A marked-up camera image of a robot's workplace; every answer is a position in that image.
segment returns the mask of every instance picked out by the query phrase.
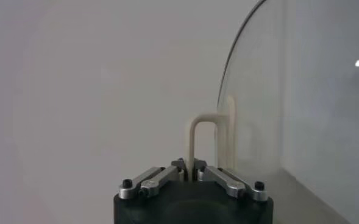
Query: white surface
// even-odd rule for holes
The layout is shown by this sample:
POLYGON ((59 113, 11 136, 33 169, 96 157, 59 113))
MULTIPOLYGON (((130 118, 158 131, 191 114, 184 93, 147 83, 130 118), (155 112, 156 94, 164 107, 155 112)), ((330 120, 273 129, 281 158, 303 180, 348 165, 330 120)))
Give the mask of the white surface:
POLYGON ((122 178, 184 156, 186 121, 215 111, 253 4, 0 1, 0 223, 112 223, 122 178))

